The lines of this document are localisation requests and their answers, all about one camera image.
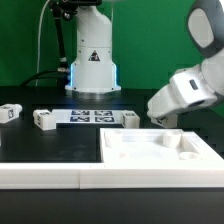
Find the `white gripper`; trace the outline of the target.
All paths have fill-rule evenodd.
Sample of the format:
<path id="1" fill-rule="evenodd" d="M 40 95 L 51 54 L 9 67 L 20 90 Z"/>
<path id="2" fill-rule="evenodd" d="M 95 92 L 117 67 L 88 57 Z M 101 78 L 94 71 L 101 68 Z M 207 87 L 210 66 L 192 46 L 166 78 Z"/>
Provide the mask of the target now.
<path id="1" fill-rule="evenodd" d="M 147 115 L 150 118 L 160 119 L 174 114 L 180 114 L 185 111 L 174 94 L 171 85 L 168 84 L 161 88 L 148 101 Z"/>

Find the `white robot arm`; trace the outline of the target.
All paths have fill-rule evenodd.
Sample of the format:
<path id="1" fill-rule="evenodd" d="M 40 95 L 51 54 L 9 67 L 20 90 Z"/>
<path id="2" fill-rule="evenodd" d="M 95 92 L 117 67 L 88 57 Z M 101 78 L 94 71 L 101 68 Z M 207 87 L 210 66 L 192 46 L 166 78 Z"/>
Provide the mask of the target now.
<path id="1" fill-rule="evenodd" d="M 148 116 L 159 120 L 224 101 L 224 0 L 195 0 L 187 31 L 204 60 L 180 69 L 148 102 Z M 112 62 L 112 23 L 96 6 L 80 2 L 77 10 L 77 57 L 71 65 L 72 93 L 118 91 Z"/>

